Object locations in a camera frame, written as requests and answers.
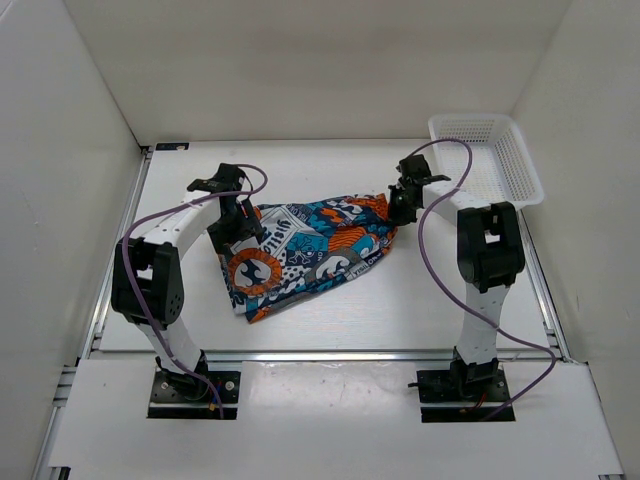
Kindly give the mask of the colourful patterned shorts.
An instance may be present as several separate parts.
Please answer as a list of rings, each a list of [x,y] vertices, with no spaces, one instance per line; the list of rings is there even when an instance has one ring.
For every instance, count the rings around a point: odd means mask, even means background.
[[[218,255],[234,313],[256,323],[367,273],[397,233],[388,207],[383,193],[255,206],[262,238]]]

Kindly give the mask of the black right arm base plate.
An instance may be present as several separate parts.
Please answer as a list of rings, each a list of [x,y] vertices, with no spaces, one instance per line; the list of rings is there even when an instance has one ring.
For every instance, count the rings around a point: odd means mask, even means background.
[[[407,384],[416,390],[424,424],[514,422],[511,392],[505,373],[498,369],[491,380],[460,387],[449,370],[418,370]]]

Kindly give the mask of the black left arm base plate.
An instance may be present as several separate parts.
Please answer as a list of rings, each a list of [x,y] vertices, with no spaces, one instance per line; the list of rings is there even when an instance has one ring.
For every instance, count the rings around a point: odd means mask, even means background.
[[[216,388],[222,403],[220,414],[216,397],[208,386],[191,376],[179,377],[174,372],[157,368],[149,395],[149,419],[236,420],[238,414],[241,372],[209,370],[209,382]]]

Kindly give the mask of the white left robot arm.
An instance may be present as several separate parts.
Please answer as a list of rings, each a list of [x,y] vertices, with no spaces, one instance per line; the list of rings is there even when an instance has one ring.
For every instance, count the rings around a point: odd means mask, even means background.
[[[251,168],[220,164],[212,177],[192,181],[178,206],[135,221],[115,248],[111,307],[145,334],[168,384],[188,400],[221,402],[208,375],[206,355],[181,318],[181,261],[204,234],[218,254],[262,237],[250,202],[261,189],[247,174]]]

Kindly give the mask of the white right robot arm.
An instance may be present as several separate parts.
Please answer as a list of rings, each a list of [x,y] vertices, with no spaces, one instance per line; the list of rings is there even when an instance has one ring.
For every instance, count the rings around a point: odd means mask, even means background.
[[[496,341],[506,295],[524,269],[515,207],[491,203],[434,175],[424,156],[399,162],[400,177],[390,187],[389,219],[398,226],[434,212],[456,228],[456,260],[466,284],[464,320],[453,360],[442,381],[447,392],[470,400],[498,379]]]

